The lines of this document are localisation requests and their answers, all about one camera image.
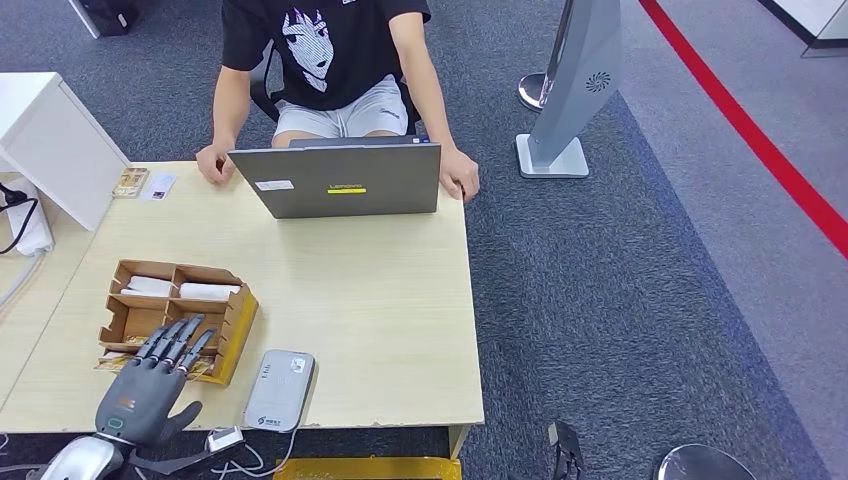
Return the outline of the person's left hand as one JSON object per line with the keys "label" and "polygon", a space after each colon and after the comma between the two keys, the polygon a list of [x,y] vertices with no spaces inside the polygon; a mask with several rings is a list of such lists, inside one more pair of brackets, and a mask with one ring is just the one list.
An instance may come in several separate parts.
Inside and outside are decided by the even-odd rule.
{"label": "person's left hand", "polygon": [[441,148],[440,183],[457,200],[469,202],[479,191],[479,166],[455,146]]}

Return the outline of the person's right hand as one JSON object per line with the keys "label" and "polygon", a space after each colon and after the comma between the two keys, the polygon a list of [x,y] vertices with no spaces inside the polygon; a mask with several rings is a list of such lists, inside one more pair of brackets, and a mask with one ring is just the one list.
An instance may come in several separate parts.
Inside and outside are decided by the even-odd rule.
{"label": "person's right hand", "polygon": [[203,177],[212,184],[227,184],[235,172],[235,165],[229,157],[234,145],[227,142],[213,142],[203,147],[195,155],[196,164]]}

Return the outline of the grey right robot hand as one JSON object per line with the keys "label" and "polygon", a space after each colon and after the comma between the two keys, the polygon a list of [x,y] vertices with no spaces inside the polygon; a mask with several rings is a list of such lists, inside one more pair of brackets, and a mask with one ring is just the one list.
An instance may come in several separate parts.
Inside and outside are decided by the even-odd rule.
{"label": "grey right robot hand", "polygon": [[581,480],[584,460],[579,436],[574,428],[564,421],[555,421],[549,427],[549,441],[555,447],[555,469],[552,479]]}

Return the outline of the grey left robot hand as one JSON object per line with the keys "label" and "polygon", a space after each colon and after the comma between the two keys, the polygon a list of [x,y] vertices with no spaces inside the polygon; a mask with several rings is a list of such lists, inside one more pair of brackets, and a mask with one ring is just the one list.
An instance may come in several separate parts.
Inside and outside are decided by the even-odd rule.
{"label": "grey left robot hand", "polygon": [[188,381],[190,370],[215,328],[189,340],[205,320],[203,314],[157,328],[129,359],[103,396],[95,415],[95,434],[137,447],[160,445],[188,427],[200,414],[193,401],[170,412]]}

